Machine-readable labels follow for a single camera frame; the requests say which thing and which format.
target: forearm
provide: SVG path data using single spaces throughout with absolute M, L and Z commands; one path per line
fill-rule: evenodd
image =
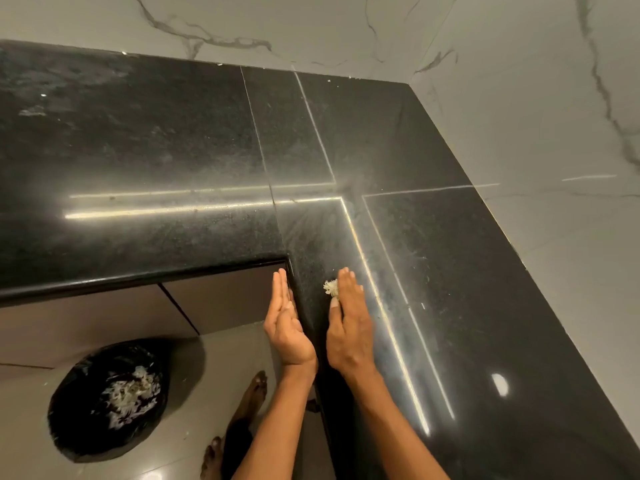
M 287 366 L 234 480 L 290 479 L 315 369 Z
M 449 480 L 393 402 L 378 371 L 349 380 L 391 480 Z

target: black trash bin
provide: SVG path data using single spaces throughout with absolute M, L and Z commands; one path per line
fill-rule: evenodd
M 49 432 L 76 463 L 117 458 L 156 428 L 169 393 L 163 340 L 134 340 L 88 355 L 69 371 L 49 402 Z

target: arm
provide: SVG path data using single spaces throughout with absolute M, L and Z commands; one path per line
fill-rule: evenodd
M 264 329 L 282 358 L 282 380 L 234 480 L 291 478 L 307 397 L 316 377 L 316 351 L 302 331 L 284 269 L 273 274 Z
M 373 361 L 373 325 L 362 286 L 349 268 L 338 273 L 340 301 L 331 300 L 326 348 L 358 403 L 391 480 L 449 480 L 394 404 Z

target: white marble wall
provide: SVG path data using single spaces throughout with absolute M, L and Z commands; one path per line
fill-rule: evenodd
M 640 443 L 638 20 L 458 0 L 411 85 Z
M 0 39 L 402 82 L 455 2 L 0 1 Z

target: countertop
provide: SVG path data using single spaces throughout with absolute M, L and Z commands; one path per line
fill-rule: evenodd
M 324 354 L 322 284 L 349 266 L 385 381 L 452 479 L 640 479 L 409 86 L 4 41 L 0 142 L 3 304 L 286 261 L 336 474 L 377 478 Z

